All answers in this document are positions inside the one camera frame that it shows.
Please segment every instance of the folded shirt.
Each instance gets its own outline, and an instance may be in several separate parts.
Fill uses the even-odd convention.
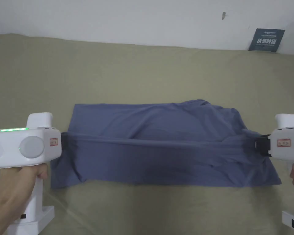
[[[51,187],[86,180],[131,184],[262,186],[280,184],[260,134],[236,109],[204,100],[169,104],[77,104]]]

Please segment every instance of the red label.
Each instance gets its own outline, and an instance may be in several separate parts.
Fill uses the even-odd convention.
[[[291,139],[277,140],[277,147],[291,147]]]
[[[58,145],[58,139],[57,138],[50,139],[50,146],[56,146],[56,145]]]

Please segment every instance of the green led light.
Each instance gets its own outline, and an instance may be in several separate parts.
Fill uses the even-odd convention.
[[[14,128],[14,129],[2,129],[0,132],[6,132],[6,131],[25,131],[28,130],[29,128]]]

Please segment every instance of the gripper handle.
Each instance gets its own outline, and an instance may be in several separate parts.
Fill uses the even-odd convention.
[[[38,216],[42,213],[43,207],[43,180],[36,178],[32,195],[29,198],[27,207],[21,218],[16,223],[27,223],[38,220]]]

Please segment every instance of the sticker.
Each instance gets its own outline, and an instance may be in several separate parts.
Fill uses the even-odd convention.
[[[50,146],[56,146],[56,145],[58,145],[58,139],[57,138],[50,139]]]
[[[291,139],[277,140],[277,147],[291,147]]]
[[[276,52],[279,48],[284,32],[284,29],[256,29],[249,50]]]

